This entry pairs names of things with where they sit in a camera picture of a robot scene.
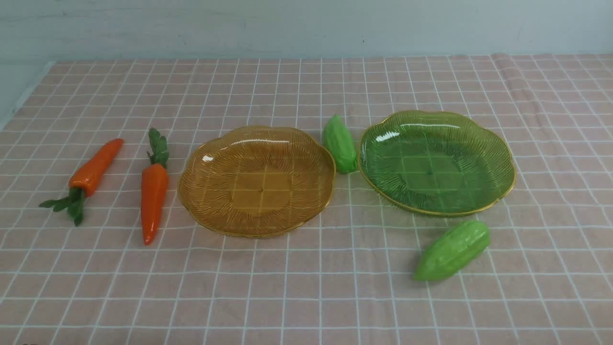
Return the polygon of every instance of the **green vegetable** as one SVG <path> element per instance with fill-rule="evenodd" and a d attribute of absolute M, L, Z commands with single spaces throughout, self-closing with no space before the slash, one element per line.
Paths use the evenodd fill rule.
<path fill-rule="evenodd" d="M 487 225 L 476 220 L 460 223 L 426 249 L 413 279 L 439 281 L 449 278 L 483 253 L 489 244 Z"/>
<path fill-rule="evenodd" d="M 337 164 L 337 172 L 348 174 L 357 170 L 356 145 L 340 116 L 334 115 L 328 121 L 322 139 Z"/>

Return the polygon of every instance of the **amber glass plate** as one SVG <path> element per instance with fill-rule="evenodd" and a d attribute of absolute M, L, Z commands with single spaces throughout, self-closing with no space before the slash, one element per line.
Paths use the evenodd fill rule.
<path fill-rule="evenodd" d="M 516 178 L 499 136 L 449 112 L 401 111 L 371 126 L 360 140 L 358 165 L 389 201 L 446 217 L 491 207 Z"/>
<path fill-rule="evenodd" d="M 270 237 L 301 226 L 328 205 L 335 170 L 330 153 L 303 131 L 247 126 L 192 153 L 178 192 L 206 228 Z"/>

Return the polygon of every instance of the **green glass plate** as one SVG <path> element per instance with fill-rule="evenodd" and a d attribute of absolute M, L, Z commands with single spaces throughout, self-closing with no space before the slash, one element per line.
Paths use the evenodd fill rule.
<path fill-rule="evenodd" d="M 369 127 L 358 166 L 394 204 L 457 217 L 487 209 L 515 184 L 511 150 L 494 132 L 449 112 L 407 110 Z"/>

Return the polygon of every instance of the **fake vegetable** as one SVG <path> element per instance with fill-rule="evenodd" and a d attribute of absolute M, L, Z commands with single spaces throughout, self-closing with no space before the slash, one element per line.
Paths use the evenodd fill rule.
<path fill-rule="evenodd" d="M 152 153 L 148 151 L 147 155 L 151 165 L 143 170 L 140 184 L 140 224 L 146 246 L 153 242 L 158 233 L 168 187 L 166 162 L 169 157 L 166 138 L 155 128 L 149 130 L 149 145 Z"/>
<path fill-rule="evenodd" d="M 123 145 L 123 139 L 113 139 L 104 144 L 98 152 L 68 181 L 68 196 L 59 200 L 47 200 L 39 207 L 53 208 L 53 212 L 68 209 L 68 215 L 77 227 L 83 221 L 85 198 L 94 195 L 104 172 L 109 168 Z"/>
<path fill-rule="evenodd" d="M 489 244 L 487 225 L 476 220 L 460 223 L 426 249 L 413 279 L 439 281 L 449 278 L 483 253 Z"/>
<path fill-rule="evenodd" d="M 322 139 L 324 146 L 337 163 L 338 173 L 348 174 L 357 170 L 356 145 L 340 116 L 334 115 L 328 121 Z"/>

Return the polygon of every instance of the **carrot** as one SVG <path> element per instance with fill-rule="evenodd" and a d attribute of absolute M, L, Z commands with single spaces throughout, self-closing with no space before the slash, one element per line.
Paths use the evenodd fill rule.
<path fill-rule="evenodd" d="M 68 215 L 75 226 L 83 221 L 83 205 L 85 198 L 94 195 L 96 188 L 102 180 L 102 175 L 109 168 L 115 156 L 123 145 L 123 139 L 113 139 L 104 144 L 98 152 L 91 157 L 68 181 L 68 196 L 59 200 L 47 200 L 39 207 L 53 208 L 53 212 L 59 212 L 68 208 Z"/>
<path fill-rule="evenodd" d="M 153 242 L 158 233 L 168 187 L 166 162 L 169 157 L 166 138 L 155 128 L 149 129 L 149 145 L 153 152 L 147 152 L 151 165 L 143 170 L 140 183 L 140 224 L 146 246 Z"/>

